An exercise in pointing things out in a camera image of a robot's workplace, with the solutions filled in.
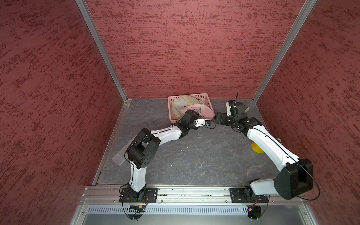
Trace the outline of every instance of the metal vent panel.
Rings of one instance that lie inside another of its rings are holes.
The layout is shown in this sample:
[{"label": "metal vent panel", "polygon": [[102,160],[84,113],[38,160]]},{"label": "metal vent panel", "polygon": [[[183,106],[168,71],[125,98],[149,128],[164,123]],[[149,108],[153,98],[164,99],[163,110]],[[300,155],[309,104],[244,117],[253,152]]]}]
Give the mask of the metal vent panel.
[{"label": "metal vent panel", "polygon": [[[126,213],[129,206],[124,206]],[[87,214],[123,214],[122,206],[89,205]],[[248,215],[247,206],[194,206],[194,205],[148,205],[145,213],[150,215]]]}]

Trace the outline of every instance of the wire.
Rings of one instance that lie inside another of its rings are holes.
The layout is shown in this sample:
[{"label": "wire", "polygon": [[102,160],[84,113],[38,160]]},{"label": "wire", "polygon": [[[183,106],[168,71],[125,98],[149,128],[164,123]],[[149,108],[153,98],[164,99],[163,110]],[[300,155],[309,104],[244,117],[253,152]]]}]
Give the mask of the wire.
[{"label": "wire", "polygon": [[256,202],[255,202],[254,204],[252,204],[252,205],[251,205],[251,206],[252,206],[252,208],[256,205],[256,203],[257,203],[257,200],[256,200]]},{"label": "wire", "polygon": [[145,204],[145,207],[147,207],[148,204],[149,204],[149,202],[150,202],[150,198],[149,198],[148,194],[146,194],[146,196],[148,197],[148,202]]},{"label": "wire", "polygon": [[267,206],[269,205],[269,201],[270,201],[270,195],[269,195],[269,197],[267,198],[266,208],[264,209],[264,211],[262,212],[262,214],[260,215],[260,217],[261,217],[262,215],[264,215],[264,213],[265,213],[265,211],[266,211],[266,209],[267,209]]},{"label": "wire", "polygon": [[[250,129],[255,129],[255,130],[263,133],[265,136],[269,137],[266,133],[264,133],[263,131],[261,131],[261,130],[255,128],[255,127],[248,127],[248,126],[244,126],[244,127],[247,127],[247,128],[250,128]],[[288,155],[288,157],[289,157],[290,159],[292,159],[294,162],[296,162],[296,163],[311,177],[311,179],[315,182],[315,184],[316,184],[316,186],[317,186],[317,188],[318,188],[319,193],[318,193],[318,195],[317,195],[315,198],[313,198],[313,199],[302,198],[302,197],[299,197],[299,196],[298,196],[298,197],[301,198],[301,199],[307,200],[307,201],[314,201],[314,200],[318,199],[318,198],[320,197],[320,193],[321,193],[321,191],[320,191],[320,186],[318,185],[318,183],[316,182],[316,180],[313,178],[313,176],[312,176],[304,167],[302,167],[302,166],[300,165],[300,163],[298,163],[295,159],[293,159],[281,146],[279,146],[279,145],[276,143],[276,141],[274,141],[271,137],[269,137],[269,138],[270,138],[270,140],[272,140],[286,155]]]},{"label": "wire", "polygon": [[[135,219],[134,217],[135,217],[135,215],[136,215],[137,213],[139,214],[139,217],[138,217],[137,219]],[[141,216],[142,216],[141,213],[140,213],[139,211],[137,211],[136,213],[134,213],[134,214],[132,215],[132,220],[138,220]]]},{"label": "wire", "polygon": [[[121,187],[119,188],[120,198],[121,198],[121,191],[120,191],[121,188],[124,187],[124,186],[126,186],[126,185],[128,185],[129,182],[127,182],[126,184],[124,184],[123,186],[121,186]],[[123,196],[122,196],[122,201],[121,201],[122,210],[124,211],[125,215],[130,219],[130,217],[126,214],[125,209],[124,209],[124,198],[125,198],[125,196],[123,195]]]},{"label": "wire", "polygon": [[215,128],[216,128],[216,123],[215,123],[215,121],[213,121],[213,120],[210,120],[210,121],[214,122],[215,127],[213,127],[213,128],[210,128],[210,127],[208,127],[208,126],[204,126],[204,127],[209,128],[209,129],[215,129]]}]

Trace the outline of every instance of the robotic arm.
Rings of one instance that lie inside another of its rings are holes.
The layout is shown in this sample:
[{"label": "robotic arm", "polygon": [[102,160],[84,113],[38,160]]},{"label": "robotic arm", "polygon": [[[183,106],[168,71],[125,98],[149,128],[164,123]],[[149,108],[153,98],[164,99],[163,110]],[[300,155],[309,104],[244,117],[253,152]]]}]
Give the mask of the robotic arm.
[{"label": "robotic arm", "polygon": [[144,198],[146,167],[154,158],[158,147],[166,142],[186,136],[198,126],[210,126],[209,120],[199,119],[199,113],[187,110],[178,122],[161,130],[142,129],[126,150],[132,165],[129,192],[139,202]]},{"label": "robotic arm", "polygon": [[[256,118],[248,118],[244,105],[230,100],[227,112],[217,113],[215,123],[231,126],[254,141],[269,156],[280,171],[276,178],[256,179],[245,183],[242,197],[249,202],[260,195],[280,195],[290,200],[312,189],[313,165],[308,159],[300,159],[271,136]],[[129,192],[141,202],[145,193],[146,167],[153,159],[157,148],[169,141],[186,136],[191,129],[209,126],[210,121],[199,119],[198,112],[187,110],[183,118],[170,127],[149,131],[142,129],[126,150],[132,165]]]},{"label": "robotic arm", "polygon": [[255,142],[280,171],[276,178],[256,179],[245,183],[243,198],[252,202],[264,194],[280,195],[290,200],[312,189],[313,164],[300,159],[280,144],[256,118],[248,118],[242,103],[226,103],[227,113],[217,113],[215,123],[231,126]]}]

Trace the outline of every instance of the red textured wall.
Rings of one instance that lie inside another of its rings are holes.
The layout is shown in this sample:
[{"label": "red textured wall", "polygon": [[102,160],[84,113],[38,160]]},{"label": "red textured wall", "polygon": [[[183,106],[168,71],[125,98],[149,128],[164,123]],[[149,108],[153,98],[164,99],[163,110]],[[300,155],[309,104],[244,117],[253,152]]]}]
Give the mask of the red textured wall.
[{"label": "red textured wall", "polygon": [[358,0],[317,1],[258,107],[270,132],[314,163],[320,224],[360,224]]},{"label": "red textured wall", "polygon": [[304,0],[87,0],[129,97],[252,98]]},{"label": "red textured wall", "polygon": [[0,18],[0,224],[67,225],[122,100],[75,1]]}]

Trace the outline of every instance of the white robot arm segment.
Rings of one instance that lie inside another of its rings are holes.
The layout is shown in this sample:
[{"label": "white robot arm segment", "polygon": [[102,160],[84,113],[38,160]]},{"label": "white robot arm segment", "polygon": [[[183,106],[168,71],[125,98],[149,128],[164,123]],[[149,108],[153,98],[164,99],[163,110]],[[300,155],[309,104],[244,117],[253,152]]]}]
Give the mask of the white robot arm segment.
[{"label": "white robot arm segment", "polygon": [[279,171],[287,166],[287,164],[299,161],[297,155],[280,144],[262,125],[256,125],[253,129],[249,129],[247,137],[266,153]]},{"label": "white robot arm segment", "polygon": [[[197,119],[196,127],[205,126],[205,119]],[[172,140],[177,140],[180,138],[182,131],[177,126],[171,125],[170,127],[160,129],[160,130],[152,130],[150,131],[152,135],[160,139],[160,145],[165,144]],[[137,168],[135,163],[131,161],[131,178],[130,178],[130,186],[131,188],[138,192],[145,187],[145,174],[146,168]]]}]

